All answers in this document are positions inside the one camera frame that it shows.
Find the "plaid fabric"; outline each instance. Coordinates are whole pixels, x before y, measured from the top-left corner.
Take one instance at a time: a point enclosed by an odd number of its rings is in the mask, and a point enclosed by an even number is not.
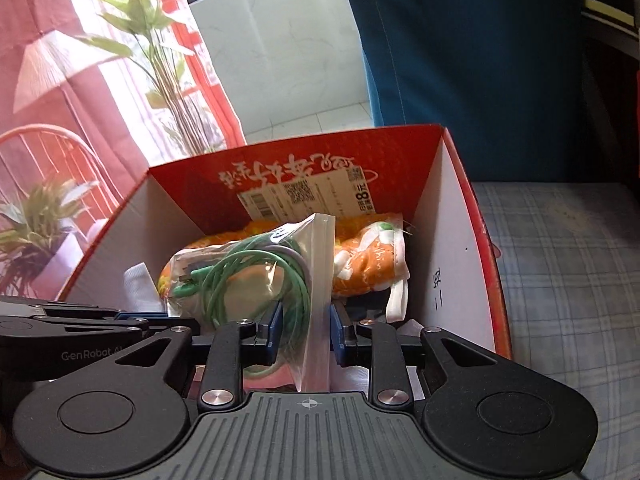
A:
[[[517,362],[600,423],[583,473],[640,478],[640,209],[617,184],[475,184]]]

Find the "blue curtain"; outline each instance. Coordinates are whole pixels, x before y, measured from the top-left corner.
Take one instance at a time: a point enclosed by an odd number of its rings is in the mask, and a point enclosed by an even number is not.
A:
[[[376,126],[443,124],[473,180],[578,178],[578,0],[350,3]]]

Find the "white pot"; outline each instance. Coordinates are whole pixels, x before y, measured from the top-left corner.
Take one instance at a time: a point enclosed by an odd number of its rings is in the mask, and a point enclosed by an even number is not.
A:
[[[65,286],[78,264],[82,260],[82,249],[73,234],[66,236],[58,252],[31,283],[36,298],[40,300],[55,300]]]

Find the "metal screw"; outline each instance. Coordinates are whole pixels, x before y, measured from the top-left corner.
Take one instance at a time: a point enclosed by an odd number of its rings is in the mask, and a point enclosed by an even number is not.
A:
[[[234,400],[234,394],[228,390],[209,390],[202,394],[202,402],[211,406],[222,406]]]
[[[409,400],[409,394],[402,390],[382,390],[378,400],[387,406],[399,406]]]

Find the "orange plastic package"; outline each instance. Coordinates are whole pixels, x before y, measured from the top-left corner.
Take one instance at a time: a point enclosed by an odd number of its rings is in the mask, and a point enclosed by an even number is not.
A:
[[[262,234],[278,227],[277,222],[252,221],[241,231],[207,236],[186,249],[223,245],[233,240]],[[334,298],[366,294],[391,288],[386,307],[387,322],[404,319],[409,269],[404,260],[402,215],[376,214],[341,218],[335,224]],[[170,266],[162,270],[158,292],[167,298]]]

